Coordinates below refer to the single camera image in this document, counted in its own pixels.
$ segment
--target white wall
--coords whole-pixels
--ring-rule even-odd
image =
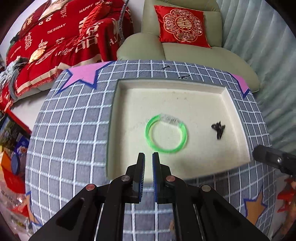
[[[0,44],[0,54],[4,61],[6,61],[6,52],[10,45],[10,40],[18,33],[18,31],[20,31],[27,17],[30,16],[31,13],[33,13],[41,4],[46,1],[47,0],[35,0],[11,26],[10,30]],[[128,2],[128,7],[131,9],[135,33],[138,33],[141,31],[144,0],[130,0]]]

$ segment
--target green bracelet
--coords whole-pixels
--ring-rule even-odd
[[[160,147],[158,147],[151,139],[149,136],[149,132],[151,127],[158,121],[164,121],[166,123],[172,124],[172,125],[176,125],[180,128],[181,132],[182,132],[182,140],[180,142],[180,144],[175,148],[175,149],[170,149],[170,150],[166,150],[166,149],[162,149]],[[146,125],[146,129],[145,129],[145,138],[147,140],[148,145],[154,149],[157,152],[162,152],[162,153],[175,153],[178,152],[179,150],[181,150],[187,141],[187,129],[186,126],[183,122],[179,121],[177,118],[173,117],[173,116],[169,116],[169,115],[164,115],[164,114],[160,114],[157,116],[154,116],[153,118],[151,118],[147,125]]]

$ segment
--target sofa armrest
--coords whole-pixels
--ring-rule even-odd
[[[117,51],[118,60],[164,60],[163,46],[153,34],[137,33],[129,36]]]

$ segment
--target red blanket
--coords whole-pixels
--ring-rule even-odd
[[[45,49],[45,53],[21,70],[14,84],[16,95],[55,80],[67,68],[116,60],[120,46],[118,19],[123,3],[122,0],[73,0],[30,29],[9,50],[7,65],[17,56],[30,58],[38,48]],[[128,9],[123,33],[125,37],[133,34]],[[0,96],[0,109],[6,110],[12,103],[8,86],[5,86]]]

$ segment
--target light blue curtain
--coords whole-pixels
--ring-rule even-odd
[[[274,148],[296,154],[296,38],[265,0],[216,0],[223,47],[243,58],[261,82],[255,97]]]

